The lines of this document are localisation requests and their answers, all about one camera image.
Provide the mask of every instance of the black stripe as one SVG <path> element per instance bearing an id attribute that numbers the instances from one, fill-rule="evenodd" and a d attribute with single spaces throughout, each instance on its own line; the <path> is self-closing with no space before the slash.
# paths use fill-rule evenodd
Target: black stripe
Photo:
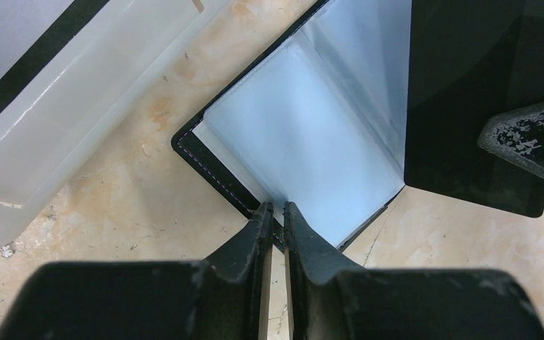
<path id="1" fill-rule="evenodd" d="M 0 79 L 0 113 L 109 2 L 75 0 Z"/>

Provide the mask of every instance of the black panel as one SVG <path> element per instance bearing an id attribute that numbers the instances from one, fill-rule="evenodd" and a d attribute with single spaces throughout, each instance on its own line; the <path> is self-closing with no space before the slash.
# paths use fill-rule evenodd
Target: black panel
<path id="1" fill-rule="evenodd" d="M 544 101 L 544 1 L 414 0 L 405 181 L 538 217 L 544 180 L 480 149 L 493 115 Z"/>
<path id="2" fill-rule="evenodd" d="M 0 79 L 0 113 L 109 0 L 74 0 Z"/>

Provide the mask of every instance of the marble surface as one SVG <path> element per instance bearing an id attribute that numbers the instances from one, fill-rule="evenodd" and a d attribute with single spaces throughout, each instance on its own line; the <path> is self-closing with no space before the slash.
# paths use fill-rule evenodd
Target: marble surface
<path id="1" fill-rule="evenodd" d="M 45 262 L 201 259 L 244 225 L 170 139 L 313 2 L 234 0 L 220 13 L 10 245 L 15 253 L 0 249 L 0 322 Z M 406 188 L 345 254 L 367 267 L 504 269 L 544 324 L 544 214 L 530 219 Z M 269 339 L 288 338 L 284 270 L 274 250 Z"/>

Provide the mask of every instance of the debris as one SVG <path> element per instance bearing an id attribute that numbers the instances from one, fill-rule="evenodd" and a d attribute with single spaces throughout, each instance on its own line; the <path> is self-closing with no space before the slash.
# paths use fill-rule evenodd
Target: debris
<path id="1" fill-rule="evenodd" d="M 0 250 L 1 250 L 1 257 L 4 257 L 5 259 L 9 259 L 16 253 L 16 250 L 13 247 L 13 242 L 9 242 L 8 244 L 5 244 L 4 246 L 0 246 Z"/>

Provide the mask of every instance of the worn black object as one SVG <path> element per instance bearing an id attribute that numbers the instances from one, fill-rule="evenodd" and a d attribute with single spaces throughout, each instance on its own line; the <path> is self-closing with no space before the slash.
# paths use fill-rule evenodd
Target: worn black object
<path id="1" fill-rule="evenodd" d="M 491 270 L 366 270 L 285 207 L 291 339 L 544 339 L 523 289 Z"/>
<path id="2" fill-rule="evenodd" d="M 0 113 L 109 2 L 74 0 L 0 79 Z"/>
<path id="3" fill-rule="evenodd" d="M 544 103 L 491 118 L 478 145 L 544 179 Z"/>
<path id="4" fill-rule="evenodd" d="M 203 261 L 51 263 L 0 339 L 265 339 L 272 204 Z"/>
<path id="5" fill-rule="evenodd" d="M 544 101 L 544 0 L 413 0 L 405 182 L 538 217 L 544 180 L 477 146 L 496 114 Z"/>

